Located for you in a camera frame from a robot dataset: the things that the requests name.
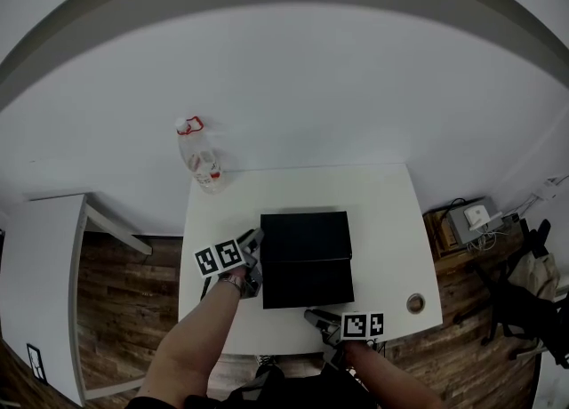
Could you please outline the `white wall power adapter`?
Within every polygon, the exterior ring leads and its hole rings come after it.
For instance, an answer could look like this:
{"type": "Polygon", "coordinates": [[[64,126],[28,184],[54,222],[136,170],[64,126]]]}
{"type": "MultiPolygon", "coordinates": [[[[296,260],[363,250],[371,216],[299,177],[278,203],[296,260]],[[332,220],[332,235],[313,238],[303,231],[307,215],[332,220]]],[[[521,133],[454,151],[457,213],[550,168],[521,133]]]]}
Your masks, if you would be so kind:
{"type": "Polygon", "coordinates": [[[553,200],[561,192],[565,180],[565,176],[547,178],[534,187],[532,194],[543,202],[553,200]]]}

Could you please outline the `beige garment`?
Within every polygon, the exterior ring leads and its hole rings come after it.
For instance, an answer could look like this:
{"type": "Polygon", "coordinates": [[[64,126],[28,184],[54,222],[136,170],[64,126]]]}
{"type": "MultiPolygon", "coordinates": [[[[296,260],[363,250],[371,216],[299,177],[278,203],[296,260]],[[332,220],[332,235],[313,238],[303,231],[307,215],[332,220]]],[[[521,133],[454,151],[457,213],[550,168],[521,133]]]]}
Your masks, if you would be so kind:
{"type": "Polygon", "coordinates": [[[535,258],[532,253],[524,255],[516,265],[508,281],[525,288],[532,295],[553,301],[560,280],[560,273],[552,253],[535,258]]]}

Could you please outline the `person's black clothing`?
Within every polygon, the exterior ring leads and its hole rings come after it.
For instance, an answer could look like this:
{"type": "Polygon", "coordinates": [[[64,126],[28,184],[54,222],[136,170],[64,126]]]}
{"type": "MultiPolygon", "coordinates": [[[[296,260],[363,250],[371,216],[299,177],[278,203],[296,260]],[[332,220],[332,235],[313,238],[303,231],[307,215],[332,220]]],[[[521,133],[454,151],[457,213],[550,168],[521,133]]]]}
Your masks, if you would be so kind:
{"type": "MultiPolygon", "coordinates": [[[[317,376],[285,377],[278,365],[259,368],[252,381],[227,399],[189,396],[183,409],[377,409],[377,400],[347,371],[327,365],[317,376]]],[[[176,409],[150,398],[134,397],[124,409],[176,409]]]]}

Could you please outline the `grey metal box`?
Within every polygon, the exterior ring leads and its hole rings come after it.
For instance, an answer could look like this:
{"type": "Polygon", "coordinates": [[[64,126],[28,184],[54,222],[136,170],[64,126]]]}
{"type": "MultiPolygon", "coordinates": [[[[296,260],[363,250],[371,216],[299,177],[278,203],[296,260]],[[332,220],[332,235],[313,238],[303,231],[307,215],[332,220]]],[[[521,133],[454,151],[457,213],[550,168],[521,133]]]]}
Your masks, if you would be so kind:
{"type": "Polygon", "coordinates": [[[459,245],[466,245],[470,242],[476,241],[485,234],[493,232],[503,225],[502,214],[500,218],[489,222],[482,228],[470,231],[469,223],[464,216],[464,210],[472,205],[484,205],[490,215],[494,215],[496,212],[499,212],[495,202],[488,196],[475,198],[466,202],[459,202],[453,205],[447,214],[447,219],[459,245]]]}

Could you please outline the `brown wooden crate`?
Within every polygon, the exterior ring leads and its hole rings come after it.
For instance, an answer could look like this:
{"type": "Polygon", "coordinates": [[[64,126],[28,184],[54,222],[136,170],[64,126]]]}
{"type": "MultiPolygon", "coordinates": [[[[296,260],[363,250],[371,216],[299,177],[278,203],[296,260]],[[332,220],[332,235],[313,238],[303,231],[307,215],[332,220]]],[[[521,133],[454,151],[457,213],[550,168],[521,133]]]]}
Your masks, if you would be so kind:
{"type": "Polygon", "coordinates": [[[446,209],[441,209],[424,213],[422,216],[434,261],[439,261],[460,248],[447,214],[446,209]]]}

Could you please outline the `person's left forearm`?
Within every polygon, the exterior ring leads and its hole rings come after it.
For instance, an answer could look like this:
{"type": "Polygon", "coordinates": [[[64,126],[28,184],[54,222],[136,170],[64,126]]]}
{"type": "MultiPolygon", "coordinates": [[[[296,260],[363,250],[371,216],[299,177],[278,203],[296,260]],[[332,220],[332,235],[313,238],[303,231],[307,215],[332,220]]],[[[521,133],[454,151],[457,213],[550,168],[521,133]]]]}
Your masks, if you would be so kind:
{"type": "Polygon", "coordinates": [[[217,282],[161,341],[137,396],[183,409],[189,396],[205,397],[241,298],[217,282]]]}

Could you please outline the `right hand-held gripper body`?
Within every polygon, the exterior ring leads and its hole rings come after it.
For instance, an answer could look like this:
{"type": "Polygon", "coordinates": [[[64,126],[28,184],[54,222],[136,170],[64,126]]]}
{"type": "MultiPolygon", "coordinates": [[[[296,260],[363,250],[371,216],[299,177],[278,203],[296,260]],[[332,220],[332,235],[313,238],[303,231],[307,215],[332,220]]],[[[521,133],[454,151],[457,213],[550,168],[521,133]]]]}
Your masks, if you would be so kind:
{"type": "Polygon", "coordinates": [[[323,339],[324,344],[337,346],[343,341],[376,341],[384,334],[384,314],[382,312],[342,313],[341,338],[323,339]]]}

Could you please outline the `black office chair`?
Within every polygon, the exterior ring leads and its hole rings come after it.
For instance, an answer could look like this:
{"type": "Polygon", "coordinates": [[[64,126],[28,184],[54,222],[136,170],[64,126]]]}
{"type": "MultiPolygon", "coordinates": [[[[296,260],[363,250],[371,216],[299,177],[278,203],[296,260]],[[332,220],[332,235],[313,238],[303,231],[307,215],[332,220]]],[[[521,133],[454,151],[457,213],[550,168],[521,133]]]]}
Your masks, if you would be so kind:
{"type": "Polygon", "coordinates": [[[499,325],[506,337],[534,341],[535,347],[515,349],[509,358],[537,355],[547,350],[557,365],[569,370],[569,293],[561,301],[546,300],[533,294],[524,286],[509,281],[514,271],[522,268],[525,257],[531,263],[548,256],[545,246],[551,224],[544,220],[537,229],[529,229],[526,220],[520,221],[524,242],[500,265],[500,275],[492,280],[474,261],[466,266],[469,273],[475,272],[488,289],[489,298],[473,309],[458,314],[453,322],[458,325],[490,307],[491,327],[489,334],[481,341],[483,346],[493,339],[499,325]]]}

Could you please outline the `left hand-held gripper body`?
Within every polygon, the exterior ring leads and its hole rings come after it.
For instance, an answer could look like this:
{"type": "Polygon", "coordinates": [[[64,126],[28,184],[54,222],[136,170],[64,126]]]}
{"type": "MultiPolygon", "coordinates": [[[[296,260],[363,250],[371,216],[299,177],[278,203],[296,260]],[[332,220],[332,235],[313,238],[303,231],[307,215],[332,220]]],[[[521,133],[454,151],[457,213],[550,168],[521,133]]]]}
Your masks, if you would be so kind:
{"type": "Polygon", "coordinates": [[[210,283],[214,276],[228,274],[235,268],[244,268],[245,289],[243,299],[256,297],[262,286],[262,274],[259,260],[254,255],[248,255],[243,251],[243,244],[235,239],[204,248],[195,252],[194,257],[204,286],[200,298],[207,294],[210,283]]]}

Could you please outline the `white side table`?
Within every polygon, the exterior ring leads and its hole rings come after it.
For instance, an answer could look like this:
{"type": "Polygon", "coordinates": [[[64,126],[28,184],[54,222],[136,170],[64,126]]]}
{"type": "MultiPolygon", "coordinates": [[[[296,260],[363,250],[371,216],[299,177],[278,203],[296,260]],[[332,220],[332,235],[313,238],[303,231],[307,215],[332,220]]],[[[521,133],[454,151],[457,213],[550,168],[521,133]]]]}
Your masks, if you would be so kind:
{"type": "Polygon", "coordinates": [[[135,251],[153,250],[91,207],[85,195],[17,205],[9,215],[0,263],[0,325],[4,344],[30,367],[27,344],[41,352],[48,384],[77,405],[137,389],[135,377],[88,389],[77,333],[77,281],[87,223],[135,251]]]}

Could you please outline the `white router device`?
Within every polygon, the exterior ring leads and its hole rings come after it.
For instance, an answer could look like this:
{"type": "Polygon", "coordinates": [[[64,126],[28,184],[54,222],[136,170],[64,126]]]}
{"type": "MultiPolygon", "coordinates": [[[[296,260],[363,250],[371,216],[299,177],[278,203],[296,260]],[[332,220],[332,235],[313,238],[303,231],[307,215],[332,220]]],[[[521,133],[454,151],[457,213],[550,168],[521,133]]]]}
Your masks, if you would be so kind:
{"type": "Polygon", "coordinates": [[[502,212],[496,212],[494,215],[490,215],[483,204],[474,204],[464,210],[464,216],[469,223],[469,230],[474,231],[500,218],[502,212]]]}

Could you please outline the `black framed stand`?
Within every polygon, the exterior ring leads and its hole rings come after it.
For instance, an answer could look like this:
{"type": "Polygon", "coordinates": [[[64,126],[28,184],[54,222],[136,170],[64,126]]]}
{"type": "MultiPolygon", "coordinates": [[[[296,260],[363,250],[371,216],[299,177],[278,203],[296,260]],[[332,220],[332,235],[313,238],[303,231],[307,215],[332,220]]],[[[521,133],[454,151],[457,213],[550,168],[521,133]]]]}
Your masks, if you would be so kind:
{"type": "Polygon", "coordinates": [[[34,377],[44,385],[47,385],[48,381],[46,379],[43,359],[41,357],[40,350],[37,347],[28,343],[27,351],[28,351],[28,359],[30,367],[34,377]]]}

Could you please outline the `silver wristwatch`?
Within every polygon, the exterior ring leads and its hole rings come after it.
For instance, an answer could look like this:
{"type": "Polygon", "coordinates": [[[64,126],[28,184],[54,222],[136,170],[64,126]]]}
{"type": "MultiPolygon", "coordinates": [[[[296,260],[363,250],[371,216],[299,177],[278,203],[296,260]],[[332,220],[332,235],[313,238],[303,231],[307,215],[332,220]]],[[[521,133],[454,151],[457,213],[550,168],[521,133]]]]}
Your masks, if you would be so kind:
{"type": "Polygon", "coordinates": [[[243,297],[245,289],[244,277],[234,274],[224,274],[219,277],[218,281],[233,285],[239,292],[239,297],[243,297]]]}

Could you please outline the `person's right forearm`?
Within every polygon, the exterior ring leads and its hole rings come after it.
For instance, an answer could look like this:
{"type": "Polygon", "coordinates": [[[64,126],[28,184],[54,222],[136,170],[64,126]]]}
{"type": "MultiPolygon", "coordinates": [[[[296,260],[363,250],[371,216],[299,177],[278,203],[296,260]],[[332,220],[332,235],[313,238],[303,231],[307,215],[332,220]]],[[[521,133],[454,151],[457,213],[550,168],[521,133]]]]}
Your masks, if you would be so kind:
{"type": "Polygon", "coordinates": [[[346,359],[381,409],[445,409],[441,398],[364,341],[344,343],[346,359]]]}

